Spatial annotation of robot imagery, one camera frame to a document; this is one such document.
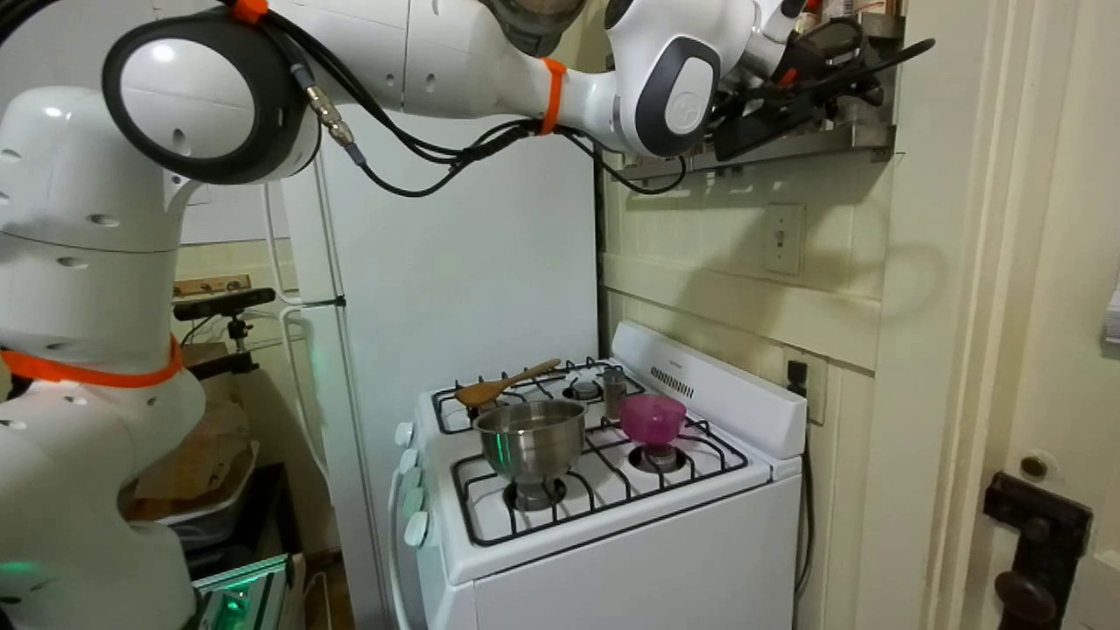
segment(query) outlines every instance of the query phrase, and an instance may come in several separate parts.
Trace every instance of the metal bowl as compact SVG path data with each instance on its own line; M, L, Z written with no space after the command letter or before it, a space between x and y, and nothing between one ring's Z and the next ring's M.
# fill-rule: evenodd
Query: metal bowl
M519 484L558 479L584 453L587 407L545 400L498 407L475 420L494 472Z

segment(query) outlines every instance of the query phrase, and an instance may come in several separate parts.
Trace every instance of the floor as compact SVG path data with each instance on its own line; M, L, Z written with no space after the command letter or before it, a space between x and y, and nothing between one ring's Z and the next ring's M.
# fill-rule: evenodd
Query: floor
M330 623L327 622L327 605L323 601L323 578L316 578L314 585L310 582L311 577L320 571L326 574L327 580ZM346 569L342 559L314 568L309 564L307 576L308 584L312 586L306 600L307 630L354 630L354 614L349 608L349 587L346 585Z

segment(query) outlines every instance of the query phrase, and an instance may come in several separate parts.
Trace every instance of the kitchen utensil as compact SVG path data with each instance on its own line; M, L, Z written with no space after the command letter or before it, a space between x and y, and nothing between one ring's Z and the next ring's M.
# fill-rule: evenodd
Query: kitchen utensil
M584 453L587 407L543 400L498 407L475 421L494 472L519 485L538 485L571 470Z
M504 381L494 382L480 382L469 387L465 387L459 391L455 392L455 398L465 406L477 409L479 407L485 407L491 402L497 400L498 396L506 390L510 386L517 385L521 381L536 378L550 370L554 370L557 365L560 364L559 359L553 359L551 361L545 361L535 368L530 368L517 376L505 379Z
M668 396L632 396L623 401L623 432L638 444L668 446L684 426L684 405Z
M622 368L608 368L603 372L603 401L606 404L608 420L617 420L626 399L626 374Z

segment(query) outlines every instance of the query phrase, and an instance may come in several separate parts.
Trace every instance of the wooden spoon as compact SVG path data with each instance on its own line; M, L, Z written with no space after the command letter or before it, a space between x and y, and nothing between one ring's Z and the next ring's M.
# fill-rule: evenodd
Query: wooden spoon
M535 368L530 368L524 372L515 377L510 377L504 381L494 382L480 382L473 385L470 387L465 387L459 391L455 392L455 398L463 402L467 407L473 407L475 409L479 407L485 407L491 402L497 400L498 396L505 391L510 386L517 385L521 381L525 381L535 377L543 374L550 370L556 369L560 364L559 359L553 359L551 361L545 361Z

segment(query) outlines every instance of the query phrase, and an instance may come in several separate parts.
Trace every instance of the white stove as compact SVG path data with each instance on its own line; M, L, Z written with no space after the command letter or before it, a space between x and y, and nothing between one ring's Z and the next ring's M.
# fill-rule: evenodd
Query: white stove
M500 401L588 407L584 454L542 509L519 508L454 388L421 397L399 494L429 628L791 627L804 400L631 323L614 354ZM627 395L687 406L672 456L651 463L605 417L607 369L625 370Z

